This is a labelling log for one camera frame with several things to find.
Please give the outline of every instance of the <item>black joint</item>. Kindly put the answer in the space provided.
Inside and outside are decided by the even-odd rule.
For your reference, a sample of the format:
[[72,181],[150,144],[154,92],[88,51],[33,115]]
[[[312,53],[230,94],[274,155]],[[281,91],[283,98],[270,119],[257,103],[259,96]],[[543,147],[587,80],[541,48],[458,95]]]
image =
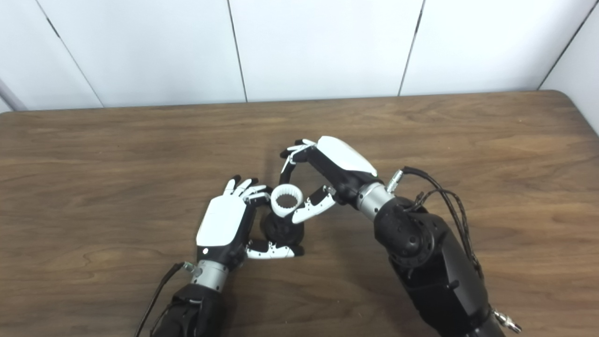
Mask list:
[[305,254],[304,247],[302,246],[291,246],[289,249],[294,252],[294,256],[304,256]]
[[283,159],[287,159],[287,157],[289,157],[290,154],[291,154],[291,151],[285,149],[285,150],[283,150],[283,152],[281,152],[279,154],[279,157],[281,157]]

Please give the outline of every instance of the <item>silver cylinder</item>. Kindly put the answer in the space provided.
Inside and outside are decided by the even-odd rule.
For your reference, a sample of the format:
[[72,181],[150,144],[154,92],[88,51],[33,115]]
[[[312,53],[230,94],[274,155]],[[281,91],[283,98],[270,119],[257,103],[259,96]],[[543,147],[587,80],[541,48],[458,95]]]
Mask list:
[[381,207],[394,197],[393,194],[387,192],[383,184],[375,182],[360,190],[360,195],[358,196],[358,209],[366,215],[370,221],[374,221],[374,217]]
[[229,269],[224,264],[202,260],[193,270],[191,283],[203,285],[220,293],[223,290],[228,275]]

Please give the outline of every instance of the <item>panel seam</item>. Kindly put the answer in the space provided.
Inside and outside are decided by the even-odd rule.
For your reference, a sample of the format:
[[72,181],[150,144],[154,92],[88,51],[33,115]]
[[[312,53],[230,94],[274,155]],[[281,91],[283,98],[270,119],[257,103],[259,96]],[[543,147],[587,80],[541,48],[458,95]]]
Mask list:
[[229,18],[231,19],[231,29],[233,30],[233,41],[235,41],[235,52],[237,53],[237,63],[239,64],[239,73],[241,75],[241,85],[243,86],[243,97],[247,103],[246,81],[243,77],[243,69],[241,67],[241,58],[239,57],[239,47],[237,46],[237,34],[235,33],[235,24],[233,24],[233,13],[231,12],[231,3],[226,0],[226,5],[229,8]]
[[416,28],[414,29],[414,36],[412,36],[412,43],[410,45],[410,51],[408,52],[408,58],[406,59],[406,66],[404,67],[404,73],[401,75],[400,90],[397,92],[397,96],[401,95],[401,90],[404,87],[404,81],[406,80],[406,73],[408,72],[408,65],[410,64],[410,58],[412,56],[412,50],[414,49],[414,42],[416,42],[416,35],[418,34],[418,28],[420,28],[420,21],[422,20],[422,13],[424,12],[424,5],[426,0],[422,0],[422,6],[420,6],[420,13],[418,14],[418,21],[416,22]]
[[102,103],[102,100],[100,100],[100,96],[98,96],[98,93],[96,92],[96,90],[93,88],[91,82],[89,81],[89,79],[87,78],[87,76],[85,76],[85,73],[83,72],[83,70],[81,69],[81,66],[79,66],[79,63],[77,63],[77,60],[75,60],[75,57],[73,57],[73,54],[71,53],[71,51],[69,50],[69,48],[66,46],[64,40],[62,39],[62,37],[60,37],[60,34],[58,34],[58,31],[56,30],[56,27],[52,24],[52,21],[50,21],[50,18],[48,17],[48,15],[46,14],[46,11],[44,11],[44,8],[41,6],[39,0],[35,0],[35,2],[37,3],[38,7],[40,8],[42,14],[46,17],[46,20],[48,20],[48,23],[50,24],[50,26],[52,27],[52,30],[54,30],[54,33],[56,33],[56,36],[58,37],[58,39],[60,40],[60,42],[62,43],[63,47],[65,48],[66,52],[69,54],[71,60],[73,61],[73,63],[75,63],[75,66],[77,67],[77,69],[79,70],[79,72],[81,73],[81,76],[83,76],[83,79],[85,80],[85,82],[87,83],[87,85],[89,86],[89,88],[92,90],[94,96],[96,96],[96,99],[98,100],[98,102],[100,103],[100,105],[102,107],[106,107],[104,105],[104,103]]
[[561,58],[564,56],[565,51],[568,50],[568,48],[572,44],[572,41],[574,41],[574,38],[576,38],[576,36],[578,35],[578,32],[580,32],[580,29],[582,28],[582,26],[585,25],[585,22],[589,19],[589,16],[591,16],[591,13],[593,13],[595,8],[597,8],[597,4],[599,4],[599,0],[595,1],[595,4],[593,5],[593,7],[591,7],[591,10],[586,14],[585,19],[582,20],[582,22],[576,29],[576,32],[574,32],[574,34],[570,38],[570,41],[568,41],[568,43],[565,45],[564,50],[562,50],[562,52],[559,54],[557,60],[555,60],[555,63],[553,63],[553,65],[551,66],[551,68],[549,69],[549,71],[547,72],[547,74],[545,75],[543,80],[541,81],[541,84],[539,84],[539,87],[537,88],[537,90],[541,90],[541,87],[543,86],[543,84],[545,84],[545,81],[547,80],[547,78],[549,78],[549,75],[551,74],[551,72],[553,71],[555,66],[558,64],[559,60],[561,60]]

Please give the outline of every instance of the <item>black fingertip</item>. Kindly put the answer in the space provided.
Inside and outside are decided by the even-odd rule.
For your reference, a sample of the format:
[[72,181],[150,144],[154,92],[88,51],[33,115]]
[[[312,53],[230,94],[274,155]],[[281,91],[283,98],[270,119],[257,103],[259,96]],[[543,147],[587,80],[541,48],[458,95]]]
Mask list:
[[304,247],[302,246],[290,246],[289,249],[294,252],[294,256],[304,256],[305,254]]
[[252,240],[252,243],[249,245],[251,250],[257,252],[268,252],[268,241],[266,240]]

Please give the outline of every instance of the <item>black cable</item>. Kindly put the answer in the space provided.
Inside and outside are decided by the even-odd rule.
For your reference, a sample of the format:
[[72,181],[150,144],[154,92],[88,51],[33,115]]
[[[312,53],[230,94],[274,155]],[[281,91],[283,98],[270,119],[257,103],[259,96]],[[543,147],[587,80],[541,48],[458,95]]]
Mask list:
[[148,316],[150,315],[150,312],[152,311],[152,308],[154,307],[154,304],[156,303],[156,300],[158,299],[158,296],[160,295],[160,292],[162,291],[164,285],[168,282],[169,279],[171,279],[171,277],[173,277],[173,275],[175,275],[175,273],[179,271],[179,269],[181,269],[181,267],[183,267],[183,265],[184,262],[175,263],[170,268],[170,270],[167,271],[167,273],[162,277],[162,280],[160,281],[160,284],[158,284],[158,288],[154,292],[154,295],[152,296],[152,299],[150,301],[150,304],[148,305],[148,308],[146,309],[146,312],[141,317],[140,325],[137,327],[137,331],[135,332],[134,337],[139,337],[139,335],[141,334],[141,329],[143,329],[144,324],[146,323],[146,320],[148,319]]
[[[466,256],[474,265],[474,269],[479,274],[480,278],[483,279],[484,275],[482,272],[482,267],[479,263],[478,258],[476,257],[476,254],[474,253],[474,249],[472,248],[472,242],[470,240],[470,229],[468,228],[468,221],[466,218],[466,211],[464,208],[464,204],[462,204],[461,199],[454,192],[442,188],[441,185],[435,179],[433,179],[428,173],[426,173],[422,170],[419,170],[418,168],[406,166],[402,169],[402,171],[404,172],[404,174],[413,174],[415,176],[424,178],[424,179],[428,180],[428,182],[430,182],[435,187],[435,189],[430,191],[429,193],[427,193],[425,195],[422,195],[422,194],[419,195],[419,197],[417,198],[418,200],[420,200],[419,206],[414,208],[414,206],[416,206],[416,205],[414,205],[414,206],[410,207],[411,209],[417,209],[420,206],[422,206],[424,204],[424,202],[426,201],[426,199],[428,197],[430,197],[430,195],[432,195],[436,192],[441,194],[443,200],[445,201],[445,204],[447,205],[447,208],[449,209],[449,212],[451,213],[453,221],[455,222],[455,224],[458,228],[458,233],[459,233],[460,239],[462,241],[462,246],[464,247]],[[448,194],[450,194],[455,199],[456,203],[458,204],[460,213],[462,215],[461,221],[458,218],[458,214],[455,210],[455,207],[453,206],[451,200],[447,196]]]

